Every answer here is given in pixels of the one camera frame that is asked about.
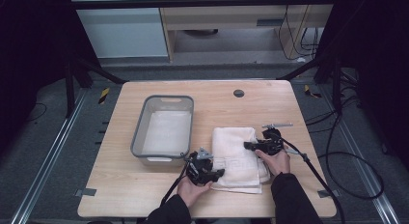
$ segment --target human hand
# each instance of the human hand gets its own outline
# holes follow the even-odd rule
[[[289,155],[285,150],[281,150],[274,155],[268,155],[261,150],[255,150],[255,154],[268,165],[270,172],[274,176],[280,173],[289,173]]]
[[[189,178],[184,177],[177,185],[177,194],[181,197],[188,208],[193,206],[199,197],[206,193],[213,182],[208,182],[205,186],[196,186]]]

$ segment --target white towel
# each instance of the white towel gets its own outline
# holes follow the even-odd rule
[[[216,127],[213,130],[213,169],[225,174],[212,188],[231,192],[261,193],[261,182],[270,174],[254,152],[244,149],[244,142],[257,143],[252,127]]]

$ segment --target floor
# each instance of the floor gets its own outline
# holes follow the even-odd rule
[[[305,56],[289,60],[281,51],[274,30],[219,30],[216,35],[207,32],[179,32],[175,59],[172,63],[141,63],[138,66],[113,66],[105,69],[128,80],[194,80],[276,78],[283,76],[312,59],[310,50]],[[312,43],[314,32],[304,39]],[[345,69],[352,75],[354,70]],[[331,83],[315,85],[314,69],[291,81],[306,123],[312,123],[333,110]],[[2,158],[0,165],[0,223],[9,223],[17,214],[26,214],[28,223],[87,223],[91,219],[78,216],[76,209],[80,197],[77,189],[86,186],[100,142],[103,140],[110,116],[115,107],[121,85],[92,74],[91,89],[76,87],[77,103],[81,109],[74,120],[65,120],[65,84],[57,81],[41,89],[38,105],[29,121],[13,142],[13,151]],[[311,94],[306,94],[305,86]],[[98,104],[102,90],[109,88],[107,100]],[[343,151],[361,156],[376,169],[385,185],[377,199],[358,199],[345,192],[353,190],[363,196],[374,195],[380,189],[376,174],[364,161],[347,156],[332,155],[320,160],[330,187],[341,195],[347,223],[409,223],[409,173],[393,154],[383,154],[381,142],[373,131],[366,111],[360,107],[353,90],[345,89],[341,121],[331,139],[330,127],[335,115],[325,121],[308,126],[315,150],[324,154]],[[69,135],[60,136],[62,126]],[[330,179],[329,171],[345,190]],[[38,172],[46,173],[39,178]],[[120,218],[105,217],[98,220],[122,222]],[[134,222],[131,218],[126,223]],[[340,215],[323,220],[340,223]]]

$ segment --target person's arm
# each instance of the person's arm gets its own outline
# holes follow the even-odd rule
[[[277,223],[322,223],[300,182],[290,173],[289,155],[285,151],[268,155],[260,150],[256,150],[256,155],[275,175],[271,193],[276,204]]]
[[[151,212],[144,224],[190,224],[189,208],[210,189],[211,184],[209,182],[205,186],[196,186],[184,177],[177,185],[177,194],[165,205]]]

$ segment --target cloth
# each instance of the cloth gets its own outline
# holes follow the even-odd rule
[[[244,148],[244,142],[257,143],[252,127],[216,127],[212,136],[213,170],[225,169],[213,189],[230,192],[261,193],[261,182],[270,174],[254,152]]]
[[[294,175],[280,174],[276,176],[271,184],[271,193],[276,204],[277,224],[322,223],[307,194]],[[144,222],[144,224],[190,223],[189,209],[179,195],[174,195],[163,207],[151,212],[148,219]]]

